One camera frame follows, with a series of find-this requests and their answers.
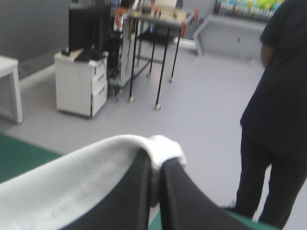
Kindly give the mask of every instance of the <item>gray wall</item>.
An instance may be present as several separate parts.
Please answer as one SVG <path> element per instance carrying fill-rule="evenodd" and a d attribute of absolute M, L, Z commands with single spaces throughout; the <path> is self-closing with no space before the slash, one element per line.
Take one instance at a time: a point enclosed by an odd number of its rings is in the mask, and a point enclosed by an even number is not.
<path fill-rule="evenodd" d="M 197 8 L 200 10 L 200 16 L 205 18 L 213 12 L 215 0 L 183 0 L 183 6 L 187 8 Z"/>
<path fill-rule="evenodd" d="M 188 27 L 186 39 L 193 39 L 193 34 L 195 30 L 200 26 L 203 20 L 213 12 L 215 6 L 215 0 L 183 0 L 183 7 L 190 9 L 199 9 L 200 10 L 200 22 L 193 24 Z"/>
<path fill-rule="evenodd" d="M 0 55 L 18 59 L 20 66 L 28 63 L 28 73 L 50 63 L 51 53 L 68 44 L 70 3 L 70 0 L 0 0 Z"/>

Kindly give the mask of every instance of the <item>orange object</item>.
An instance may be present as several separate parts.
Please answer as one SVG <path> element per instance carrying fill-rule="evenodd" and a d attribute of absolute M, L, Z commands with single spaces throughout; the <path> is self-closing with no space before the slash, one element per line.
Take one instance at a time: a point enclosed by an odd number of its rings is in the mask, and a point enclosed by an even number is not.
<path fill-rule="evenodd" d="M 180 37 L 184 37 L 186 35 L 186 32 L 187 32 L 187 22 L 182 21 L 182 24 L 183 24 L 183 29 L 181 31 Z"/>
<path fill-rule="evenodd" d="M 123 8 L 123 7 L 118 7 L 115 13 L 115 23 L 117 26 L 119 26 L 119 17 L 121 14 L 126 13 L 127 9 Z"/>
<path fill-rule="evenodd" d="M 199 14 L 200 14 L 200 10 L 194 9 L 194 12 L 195 12 L 194 21 L 196 22 L 198 20 L 198 17 L 199 17 Z"/>

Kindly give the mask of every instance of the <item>floor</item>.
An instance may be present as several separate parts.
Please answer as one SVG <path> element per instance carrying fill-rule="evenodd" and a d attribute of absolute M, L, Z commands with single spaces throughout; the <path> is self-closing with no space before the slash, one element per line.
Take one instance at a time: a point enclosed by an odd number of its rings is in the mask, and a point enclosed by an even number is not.
<path fill-rule="evenodd" d="M 263 68 L 228 57 L 197 57 L 194 50 L 182 48 L 169 84 L 174 52 L 170 47 L 160 112 L 154 111 L 159 65 L 154 65 L 151 79 L 145 70 L 135 80 L 134 104 L 127 103 L 126 86 L 118 102 L 107 101 L 93 119 L 56 110 L 55 72 L 50 66 L 21 82 L 24 122 L 14 126 L 0 120 L 0 132 L 63 154 L 119 134 L 164 135 L 182 146 L 187 173 L 199 188 L 217 205 L 228 205 L 236 197 L 240 176 L 239 120 Z M 265 186 L 260 211 L 267 192 Z M 286 230 L 307 229 L 306 202 L 305 185 Z"/>

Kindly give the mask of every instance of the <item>black monitor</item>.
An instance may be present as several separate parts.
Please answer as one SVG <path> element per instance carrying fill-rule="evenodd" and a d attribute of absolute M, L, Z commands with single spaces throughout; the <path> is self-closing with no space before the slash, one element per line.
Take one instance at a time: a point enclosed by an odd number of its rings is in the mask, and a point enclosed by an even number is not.
<path fill-rule="evenodd" d="M 88 57 L 84 60 L 102 58 L 103 44 L 109 39 L 109 6 L 75 8 L 69 10 L 69 53 L 84 48 Z"/>

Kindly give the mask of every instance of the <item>person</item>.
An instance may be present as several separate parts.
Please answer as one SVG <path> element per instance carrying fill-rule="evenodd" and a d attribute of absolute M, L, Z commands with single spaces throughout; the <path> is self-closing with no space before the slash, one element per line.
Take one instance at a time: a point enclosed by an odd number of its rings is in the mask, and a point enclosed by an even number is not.
<path fill-rule="evenodd" d="M 264 74 L 241 118 L 242 171 L 232 209 L 283 228 L 307 176 L 307 1 L 285 0 L 260 37 Z"/>

